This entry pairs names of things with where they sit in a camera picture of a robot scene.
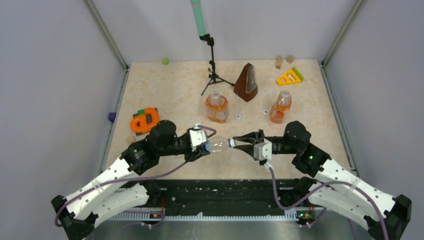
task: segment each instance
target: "purple block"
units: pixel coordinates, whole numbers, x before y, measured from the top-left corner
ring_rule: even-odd
[[[116,118],[117,118],[117,113],[116,112],[109,112],[109,116],[107,116],[107,119],[109,119],[109,121],[111,121],[112,123],[114,123]]]

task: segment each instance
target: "orange juice bottle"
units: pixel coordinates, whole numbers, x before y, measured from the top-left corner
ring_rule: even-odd
[[[273,123],[280,124],[284,120],[284,114],[292,106],[292,96],[288,90],[279,93],[277,102],[272,106],[269,117]]]
[[[219,92],[214,91],[210,94],[206,101],[206,114],[207,117],[215,122],[223,123],[228,117],[228,100],[220,95]]]

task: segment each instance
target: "tripod stand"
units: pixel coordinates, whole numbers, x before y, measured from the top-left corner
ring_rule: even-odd
[[[215,72],[215,59],[214,59],[214,38],[211,37],[211,35],[208,33],[204,36],[200,36],[200,40],[202,41],[206,41],[207,45],[210,46],[210,51],[212,53],[212,60],[209,61],[209,64],[212,66],[212,70],[210,68],[208,68],[210,74],[209,74],[209,83],[206,85],[206,87],[204,88],[204,90],[201,92],[201,96],[203,96],[203,94],[205,93],[206,89],[208,88],[209,85],[212,84],[219,84],[222,82],[226,82],[227,84],[231,85],[234,87],[234,83],[231,83],[223,78],[220,78],[220,76],[218,76],[218,74]]]

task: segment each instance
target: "yellow triangle toy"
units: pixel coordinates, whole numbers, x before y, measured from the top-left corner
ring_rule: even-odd
[[[304,79],[304,76],[302,76],[299,70],[294,66],[292,69],[277,78],[275,82],[277,83],[277,85],[281,86],[289,84],[298,84],[301,83]]]

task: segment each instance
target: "green tube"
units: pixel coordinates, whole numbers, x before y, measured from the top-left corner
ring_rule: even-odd
[[[197,31],[199,36],[206,35],[205,23],[203,22],[202,7],[200,6],[200,0],[190,0],[191,6],[193,7],[194,18],[196,19]]]

